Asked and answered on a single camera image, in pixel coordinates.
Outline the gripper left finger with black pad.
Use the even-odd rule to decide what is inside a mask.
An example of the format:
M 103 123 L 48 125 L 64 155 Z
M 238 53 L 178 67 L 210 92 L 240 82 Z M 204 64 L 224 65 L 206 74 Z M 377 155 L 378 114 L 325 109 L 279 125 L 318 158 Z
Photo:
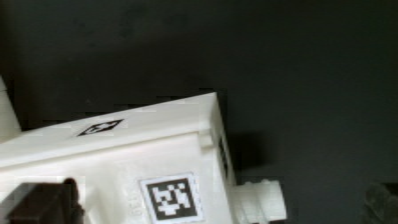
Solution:
M 73 178 L 59 183 L 21 183 L 0 201 L 0 224 L 83 224 L 78 200 Z

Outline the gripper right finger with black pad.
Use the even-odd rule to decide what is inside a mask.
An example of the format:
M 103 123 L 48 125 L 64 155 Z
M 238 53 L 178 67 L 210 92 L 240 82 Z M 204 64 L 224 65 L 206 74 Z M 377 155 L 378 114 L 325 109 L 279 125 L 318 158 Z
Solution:
M 361 224 L 398 224 L 398 183 L 369 185 Z

